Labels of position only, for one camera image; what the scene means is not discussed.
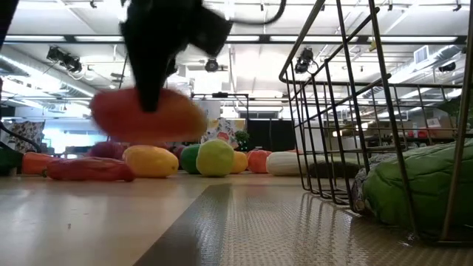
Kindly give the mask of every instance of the beige floor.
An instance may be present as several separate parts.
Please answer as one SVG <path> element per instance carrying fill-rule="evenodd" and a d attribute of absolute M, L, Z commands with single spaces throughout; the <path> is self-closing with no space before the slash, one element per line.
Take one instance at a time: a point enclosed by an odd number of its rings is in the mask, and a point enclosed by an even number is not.
<path fill-rule="evenodd" d="M 0 265 L 132 265 L 212 184 L 296 178 L 178 176 L 133 183 L 0 179 Z"/>
<path fill-rule="evenodd" d="M 472 249 L 413 242 L 409 234 L 305 193 L 299 182 L 252 174 L 133 183 L 3 178 L 0 266 L 133 265 L 209 185 L 223 183 L 232 186 L 220 265 L 473 265 Z M 212 210 L 202 210 L 195 217 L 205 224 Z"/>

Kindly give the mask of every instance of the white bean bag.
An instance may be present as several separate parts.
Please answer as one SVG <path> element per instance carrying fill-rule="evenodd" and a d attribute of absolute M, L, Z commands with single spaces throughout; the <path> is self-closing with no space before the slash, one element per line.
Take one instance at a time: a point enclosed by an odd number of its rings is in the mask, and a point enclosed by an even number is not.
<path fill-rule="evenodd" d="M 304 155 L 299 155 L 301 160 L 302 173 L 307 172 Z M 313 157 L 307 156 L 309 165 L 313 163 Z M 299 176 L 299 164 L 297 163 L 297 153 L 289 151 L 273 152 L 266 159 L 266 169 L 273 176 Z"/>

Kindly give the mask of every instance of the white ceiling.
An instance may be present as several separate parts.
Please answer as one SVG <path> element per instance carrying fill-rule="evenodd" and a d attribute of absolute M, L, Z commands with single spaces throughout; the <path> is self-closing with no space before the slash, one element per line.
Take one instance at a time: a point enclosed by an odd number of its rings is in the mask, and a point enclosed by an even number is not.
<path fill-rule="evenodd" d="M 119 0 L 96 1 L 97 9 L 89 6 L 89 0 L 21 0 L 10 26 L 9 34 L 47 34 L 47 35 L 117 35 L 118 15 L 116 4 Z M 277 9 L 277 0 L 211 0 L 204 1 L 205 4 L 215 10 L 224 13 L 228 8 L 231 14 L 237 18 L 263 19 L 272 17 Z M 267 5 L 266 14 L 260 10 L 260 3 Z M 299 34 L 315 0 L 287 0 L 288 6 L 282 18 L 275 24 L 266 27 L 243 27 L 235 25 L 232 29 L 234 34 Z M 338 16 L 336 14 L 335 0 L 326 1 L 327 5 L 320 12 L 317 19 L 310 28 L 310 34 L 339 34 Z M 349 16 L 345 21 L 347 32 L 350 33 L 359 23 L 369 15 L 367 0 L 344 0 L 344 14 Z M 377 5 L 386 4 L 388 1 L 376 0 Z M 465 35 L 468 27 L 469 9 L 467 1 L 464 8 L 453 12 L 455 0 L 436 0 L 436 6 L 427 7 L 433 1 L 403 0 L 396 1 L 395 9 L 387 10 L 387 6 L 381 9 L 378 20 L 381 34 L 384 35 Z M 361 34 L 370 35 L 370 24 L 361 31 Z M 162 36 L 150 35 L 150 38 L 162 38 Z M 45 64 L 50 64 L 46 54 L 50 46 L 48 44 L 11 44 L 10 47 L 28 56 L 31 56 Z M 84 84 L 96 89 L 108 89 L 112 84 L 110 73 L 121 73 L 125 60 L 126 49 L 124 45 L 99 45 L 99 44 L 61 44 L 60 48 L 81 58 L 81 62 L 93 69 L 85 75 L 74 76 Z M 258 91 L 286 91 L 285 84 L 278 80 L 279 72 L 289 54 L 290 44 L 233 44 L 235 53 L 234 77 L 236 78 L 236 91 L 258 92 Z M 324 46 L 311 45 L 317 55 Z M 353 51 L 367 51 L 369 47 L 354 47 Z M 385 46 L 384 56 L 388 71 L 394 70 L 412 59 L 412 53 L 420 48 L 416 45 Z M 335 46 L 330 45 L 323 50 L 322 58 L 329 55 Z M 229 49 L 225 47 L 217 58 L 220 64 L 229 64 Z M 178 62 L 188 65 L 199 65 L 199 61 L 206 60 L 206 56 L 199 50 L 189 47 L 178 56 Z M 330 64 L 333 81 L 347 81 L 347 72 L 344 55 L 340 53 Z M 133 84 L 131 68 L 125 68 L 125 86 Z M 375 52 L 364 52 L 362 56 L 353 62 L 353 74 L 355 81 L 371 82 L 379 77 L 378 60 Z M 199 72 L 188 76 L 200 76 L 201 78 L 221 78 L 228 80 L 228 76 Z M 318 77 L 324 80 L 324 71 Z"/>

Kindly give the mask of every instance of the red bag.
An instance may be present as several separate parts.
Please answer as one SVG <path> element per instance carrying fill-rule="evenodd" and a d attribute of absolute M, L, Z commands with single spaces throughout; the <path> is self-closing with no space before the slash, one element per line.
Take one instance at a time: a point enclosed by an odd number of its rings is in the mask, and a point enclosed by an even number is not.
<path fill-rule="evenodd" d="M 132 170 L 123 161 L 86 157 L 83 159 L 57 160 L 47 165 L 47 176 L 54 180 L 96 180 L 131 182 Z"/>
<path fill-rule="evenodd" d="M 43 174 L 46 166 L 52 161 L 60 160 L 47 154 L 39 154 L 35 152 L 27 152 L 23 155 L 23 163 L 21 164 L 22 174 Z"/>

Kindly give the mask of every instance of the floor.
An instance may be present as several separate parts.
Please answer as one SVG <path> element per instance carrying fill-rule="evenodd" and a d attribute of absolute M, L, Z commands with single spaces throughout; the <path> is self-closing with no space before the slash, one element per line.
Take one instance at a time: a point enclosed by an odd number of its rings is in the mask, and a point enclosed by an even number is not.
<path fill-rule="evenodd" d="M 295 177 L 0 179 L 0 265 L 473 265 L 305 194 Z"/>

